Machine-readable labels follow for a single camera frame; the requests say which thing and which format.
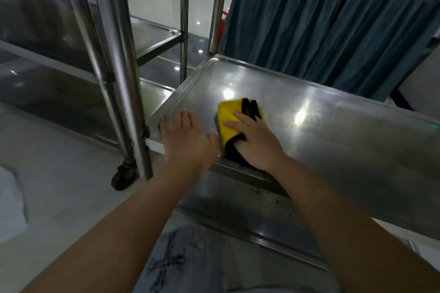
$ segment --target red bag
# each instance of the red bag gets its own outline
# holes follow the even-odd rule
[[[223,13],[223,15],[228,16],[227,12],[223,11],[222,13]],[[222,19],[221,22],[220,22],[219,39],[217,40],[216,53],[219,50],[219,45],[220,45],[221,37],[223,36],[223,30],[224,30],[224,25],[225,24],[226,24],[226,17],[224,19]]]

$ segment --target black cross design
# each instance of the black cross design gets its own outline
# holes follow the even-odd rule
[[[145,275],[146,277],[148,277],[157,268],[159,269],[159,275],[157,276],[153,285],[151,285],[150,292],[158,293],[162,290],[165,285],[166,270],[169,266],[174,265],[180,272],[184,270],[185,249],[183,253],[173,256],[174,238],[176,237],[176,234],[177,231],[174,231],[168,237],[164,258],[162,260],[155,260],[154,258],[152,258],[150,265],[148,265],[147,273]]]

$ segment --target hand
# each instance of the hand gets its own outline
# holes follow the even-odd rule
[[[278,139],[260,118],[254,121],[238,111],[233,114],[239,121],[223,120],[223,124],[246,136],[246,141],[235,142],[235,148],[248,163],[270,173],[286,157]]]
[[[169,129],[166,118],[159,122],[168,162],[195,169],[201,175],[214,163],[219,152],[218,135],[202,131],[193,112],[178,111]]]

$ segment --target black wheel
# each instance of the black wheel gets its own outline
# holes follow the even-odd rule
[[[111,186],[116,191],[127,189],[138,178],[136,161],[127,164],[123,163],[118,167],[118,172],[111,179]]]

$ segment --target forearm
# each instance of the forearm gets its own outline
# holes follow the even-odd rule
[[[435,292],[439,273],[302,164],[271,172],[295,202],[347,292]]]
[[[131,292],[174,207],[197,173],[168,164],[23,290]]]

